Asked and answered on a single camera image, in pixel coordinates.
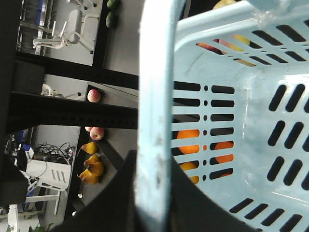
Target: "metal rack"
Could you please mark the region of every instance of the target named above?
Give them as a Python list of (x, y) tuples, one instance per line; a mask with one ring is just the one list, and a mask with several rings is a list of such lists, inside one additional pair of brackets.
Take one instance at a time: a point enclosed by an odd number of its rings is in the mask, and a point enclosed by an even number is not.
[[(39, 95), (11, 92), (12, 80), (18, 78), (14, 76), (14, 67), (17, 60), (28, 65), (39, 65), (44, 68), (45, 74), (138, 89), (138, 77), (136, 75), (102, 68), (108, 38), (105, 18), (109, 10), (106, 4), (107, 1), (104, 0), (100, 15), (100, 19), (103, 20), (99, 21), (93, 64), (92, 66), (87, 66), (34, 54), (16, 52), (22, 0), (15, 4), (3, 3), (0, 9), (0, 30), (4, 32), (0, 35), (0, 42), (4, 44), (0, 58), (0, 74), (3, 77), (0, 80), (2, 89), (0, 92), (2, 105), (0, 114), (0, 145), (3, 145), (4, 134), (40, 124), (75, 126), (89, 126), (91, 124), (93, 126), (110, 128), (137, 128), (136, 109), (111, 105), (94, 106), (81, 101), (53, 99)], [(45, 108), (49, 113), (42, 113), (42, 108), (40, 107)], [(27, 186), (27, 183), (13, 164), (7, 162), (7, 157), (2, 151), (0, 155), (0, 171), (2, 172), (0, 178), (0, 204), (24, 203), (26, 197), (26, 189), (24, 188)], [(16, 191), (18, 194), (10, 194), (15, 188), (17, 181), (23, 183), (18, 185), (20, 188), (19, 191)]]

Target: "red apple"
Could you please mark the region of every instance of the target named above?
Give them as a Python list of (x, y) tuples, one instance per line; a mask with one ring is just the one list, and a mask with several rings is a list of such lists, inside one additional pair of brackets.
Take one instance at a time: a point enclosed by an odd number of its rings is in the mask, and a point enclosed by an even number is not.
[(202, 42), (200, 42), (200, 43), (197, 43), (197, 46), (200, 46), (200, 47), (202, 47), (202, 48), (205, 48), (205, 49), (207, 49), (207, 50), (209, 50), (209, 51), (212, 51), (212, 52), (214, 52), (214, 53), (218, 53), (218, 54), (221, 53), (221, 51), (220, 51), (219, 49), (217, 49), (217, 48), (215, 48), (215, 47), (213, 47), (213, 46), (210, 46), (210, 45), (207, 44), (207, 43), (202, 43)]
[(86, 131), (90, 132), (92, 127), (85, 127)]
[(87, 99), (90, 102), (99, 102), (101, 100), (101, 93), (93, 88), (88, 92)]
[(104, 128), (102, 127), (93, 127), (90, 131), (91, 139), (97, 141), (101, 140), (104, 137)]

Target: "basket handle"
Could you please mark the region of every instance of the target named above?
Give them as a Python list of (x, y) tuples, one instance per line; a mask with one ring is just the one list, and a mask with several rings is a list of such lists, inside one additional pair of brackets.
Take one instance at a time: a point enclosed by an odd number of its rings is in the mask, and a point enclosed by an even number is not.
[(146, 0), (140, 24), (135, 205), (150, 232), (165, 230), (169, 211), (173, 57), (176, 24), (184, 2)]

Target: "light blue plastic basket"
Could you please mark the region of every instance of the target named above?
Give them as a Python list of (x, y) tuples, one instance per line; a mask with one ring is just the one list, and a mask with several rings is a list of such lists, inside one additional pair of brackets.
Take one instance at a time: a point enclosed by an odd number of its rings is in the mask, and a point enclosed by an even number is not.
[[(197, 163), (187, 175), (198, 176), (207, 196), (257, 231), (309, 232), (308, 13), (309, 1), (283, 1), (265, 12), (243, 0), (178, 23), (174, 81), (193, 84), (173, 91), (189, 105), (173, 107), (186, 119), (172, 130), (198, 129), (199, 136), (174, 139), (172, 147), (199, 145), (199, 152), (175, 159)], [(213, 150), (224, 141), (234, 146)], [(214, 157), (228, 154), (231, 162), (215, 164)]]
[[(257, 231), (309, 232), (309, 1), (242, 0), (181, 20), (176, 33), (180, 4), (165, 4), (146, 1), (140, 37), (135, 202), (149, 231), (167, 218), (169, 148), (198, 145), (175, 159), (197, 165), (186, 174), (220, 207)], [(170, 142), (170, 130), (199, 136)], [(226, 141), (234, 146), (213, 149)]]

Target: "green fruit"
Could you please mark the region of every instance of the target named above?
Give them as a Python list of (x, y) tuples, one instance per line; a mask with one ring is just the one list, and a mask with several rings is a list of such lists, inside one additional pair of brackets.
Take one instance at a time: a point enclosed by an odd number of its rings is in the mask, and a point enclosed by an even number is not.
[(119, 0), (109, 0), (107, 2), (107, 8), (115, 10), (119, 5)]
[(112, 28), (115, 26), (115, 22), (116, 22), (116, 18), (115, 18), (115, 14), (113, 13), (113, 11), (109, 12), (107, 17), (106, 17), (106, 26), (108, 28)]

